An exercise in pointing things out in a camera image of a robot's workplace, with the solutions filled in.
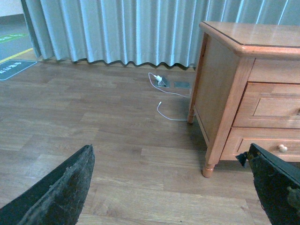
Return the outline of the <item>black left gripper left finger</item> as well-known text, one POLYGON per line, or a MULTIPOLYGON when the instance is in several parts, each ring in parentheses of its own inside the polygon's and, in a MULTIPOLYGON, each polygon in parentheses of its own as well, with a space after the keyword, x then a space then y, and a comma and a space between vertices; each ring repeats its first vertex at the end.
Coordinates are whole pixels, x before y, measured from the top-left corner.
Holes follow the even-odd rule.
POLYGON ((0 209, 2 225, 75 225, 83 210, 95 164, 85 145, 0 209))

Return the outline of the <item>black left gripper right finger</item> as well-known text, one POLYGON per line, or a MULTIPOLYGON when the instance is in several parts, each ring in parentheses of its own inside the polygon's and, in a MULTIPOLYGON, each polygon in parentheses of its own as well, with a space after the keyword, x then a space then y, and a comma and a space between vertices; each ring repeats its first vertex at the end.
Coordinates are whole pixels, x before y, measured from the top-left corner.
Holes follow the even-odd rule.
POLYGON ((300 223, 300 169, 255 143, 236 156, 242 166, 249 162, 254 186, 273 225, 300 223))

